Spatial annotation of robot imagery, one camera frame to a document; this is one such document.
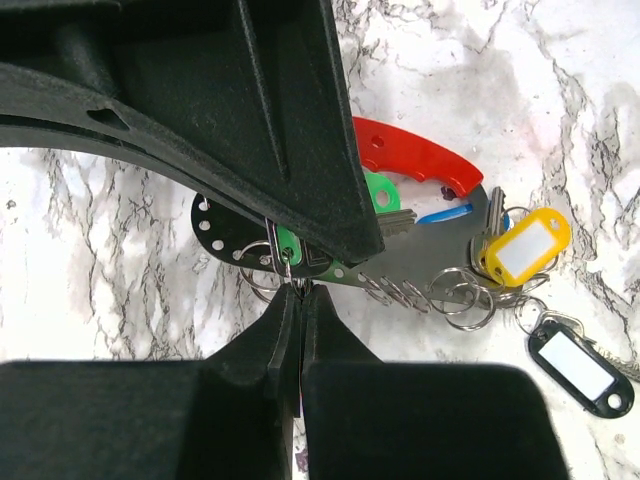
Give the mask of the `green head key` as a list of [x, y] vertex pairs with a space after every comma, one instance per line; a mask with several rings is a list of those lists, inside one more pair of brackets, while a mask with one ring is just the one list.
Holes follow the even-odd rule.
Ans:
[[408, 233], [417, 214], [412, 209], [402, 208], [400, 194], [393, 182], [372, 172], [365, 173], [365, 180], [382, 235], [389, 238]]

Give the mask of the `green key tag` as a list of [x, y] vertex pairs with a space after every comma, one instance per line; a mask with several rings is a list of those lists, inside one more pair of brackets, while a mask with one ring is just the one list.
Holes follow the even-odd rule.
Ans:
[[300, 239], [292, 231], [270, 219], [265, 220], [265, 225], [274, 271], [287, 276], [287, 270], [293, 269], [302, 261]]

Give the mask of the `keyring bunch with tags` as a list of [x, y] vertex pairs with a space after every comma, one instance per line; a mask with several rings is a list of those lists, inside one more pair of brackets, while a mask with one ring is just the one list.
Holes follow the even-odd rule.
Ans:
[[490, 322], [499, 308], [531, 296], [532, 290], [549, 280], [555, 257], [520, 287], [499, 285], [488, 274], [485, 250], [506, 233], [508, 209], [504, 192], [486, 193], [482, 173], [460, 155], [416, 134], [367, 118], [353, 120], [361, 163], [367, 172], [384, 176], [397, 173], [419, 182], [434, 180], [450, 188], [463, 205], [472, 203], [478, 212], [489, 204], [486, 228], [469, 236], [447, 231], [442, 223], [413, 226], [408, 233], [384, 237], [382, 253], [353, 267], [333, 259], [319, 248], [301, 242], [302, 261], [288, 275], [274, 271], [265, 220], [255, 224], [229, 208], [196, 195], [191, 209], [193, 231], [206, 251], [218, 260], [239, 267], [245, 282], [264, 302], [276, 291], [253, 279], [255, 272], [274, 272], [294, 287], [306, 290], [320, 280], [357, 287], [384, 305], [398, 303], [421, 312], [436, 310], [446, 318], [473, 308], [486, 310], [474, 324], [457, 324], [462, 331], [474, 331]]

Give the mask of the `yellow key tag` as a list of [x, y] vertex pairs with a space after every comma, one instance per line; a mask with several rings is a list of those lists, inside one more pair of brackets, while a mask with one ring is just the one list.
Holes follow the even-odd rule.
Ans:
[[488, 274], [499, 285], [520, 287], [539, 273], [571, 241], [571, 228], [557, 210], [533, 210], [485, 250]]

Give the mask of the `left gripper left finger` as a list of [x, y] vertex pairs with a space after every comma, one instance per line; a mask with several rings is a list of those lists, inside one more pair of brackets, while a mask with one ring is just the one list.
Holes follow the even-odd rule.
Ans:
[[284, 286], [214, 355], [1, 367], [5, 479], [288, 479], [300, 303]]

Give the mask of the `blue key tag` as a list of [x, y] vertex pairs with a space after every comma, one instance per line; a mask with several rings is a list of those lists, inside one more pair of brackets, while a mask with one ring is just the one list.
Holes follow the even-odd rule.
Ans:
[[469, 236], [482, 233], [487, 221], [489, 204], [482, 204], [478, 212], [474, 211], [472, 203], [456, 206], [436, 213], [431, 213], [419, 218], [414, 226], [432, 225], [442, 223], [443, 227], [449, 231], [460, 228], [461, 232]]

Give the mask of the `black key tag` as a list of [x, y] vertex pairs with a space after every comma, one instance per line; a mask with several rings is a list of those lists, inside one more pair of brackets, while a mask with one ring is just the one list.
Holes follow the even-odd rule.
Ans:
[[584, 410], [602, 419], [619, 419], [635, 404], [639, 365], [625, 362], [585, 334], [583, 323], [525, 296], [515, 303], [521, 316], [527, 303], [538, 306], [533, 325], [521, 326], [531, 359]]

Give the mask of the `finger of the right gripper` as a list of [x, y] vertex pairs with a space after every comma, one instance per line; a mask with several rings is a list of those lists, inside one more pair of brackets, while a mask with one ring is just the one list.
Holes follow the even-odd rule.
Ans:
[[152, 170], [346, 263], [384, 248], [328, 1], [5, 1], [1, 143]]

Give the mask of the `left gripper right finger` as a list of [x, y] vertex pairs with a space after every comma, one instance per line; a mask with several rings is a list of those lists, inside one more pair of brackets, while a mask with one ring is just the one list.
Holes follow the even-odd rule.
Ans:
[[565, 479], [543, 397], [495, 364], [385, 362], [327, 288], [302, 313], [302, 402], [313, 479]]

